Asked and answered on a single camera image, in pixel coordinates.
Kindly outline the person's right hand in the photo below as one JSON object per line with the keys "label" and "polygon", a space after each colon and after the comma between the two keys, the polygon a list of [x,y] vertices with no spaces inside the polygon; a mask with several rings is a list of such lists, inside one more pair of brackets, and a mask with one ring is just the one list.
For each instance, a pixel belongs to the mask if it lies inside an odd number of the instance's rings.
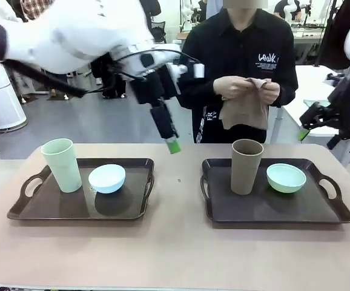
{"label": "person's right hand", "polygon": [[236,98],[252,87],[251,82],[240,76],[223,76],[213,82],[215,94],[226,99]]}

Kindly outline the person's left hand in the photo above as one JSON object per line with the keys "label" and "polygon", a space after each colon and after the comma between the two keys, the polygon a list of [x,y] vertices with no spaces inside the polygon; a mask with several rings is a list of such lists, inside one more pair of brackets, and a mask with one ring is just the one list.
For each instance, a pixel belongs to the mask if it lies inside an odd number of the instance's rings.
{"label": "person's left hand", "polygon": [[260,100],[266,104],[273,104],[280,95],[280,85],[276,82],[267,80],[261,88],[258,89],[258,96]]}

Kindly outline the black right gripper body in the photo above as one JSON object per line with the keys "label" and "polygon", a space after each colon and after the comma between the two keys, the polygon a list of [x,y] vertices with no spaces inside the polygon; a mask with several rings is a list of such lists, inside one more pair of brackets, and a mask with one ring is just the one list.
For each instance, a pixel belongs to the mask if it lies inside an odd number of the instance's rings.
{"label": "black right gripper body", "polygon": [[336,82],[328,101],[323,118],[325,126],[339,130],[343,137],[350,137],[350,78],[344,77]]}

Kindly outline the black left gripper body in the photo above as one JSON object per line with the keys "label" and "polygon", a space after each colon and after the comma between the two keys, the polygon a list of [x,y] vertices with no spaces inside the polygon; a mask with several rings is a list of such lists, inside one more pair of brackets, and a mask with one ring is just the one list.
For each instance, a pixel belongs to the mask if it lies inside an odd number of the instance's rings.
{"label": "black left gripper body", "polygon": [[168,100],[179,94],[177,78],[169,64],[132,80],[130,87],[139,104],[159,105],[162,99]]}

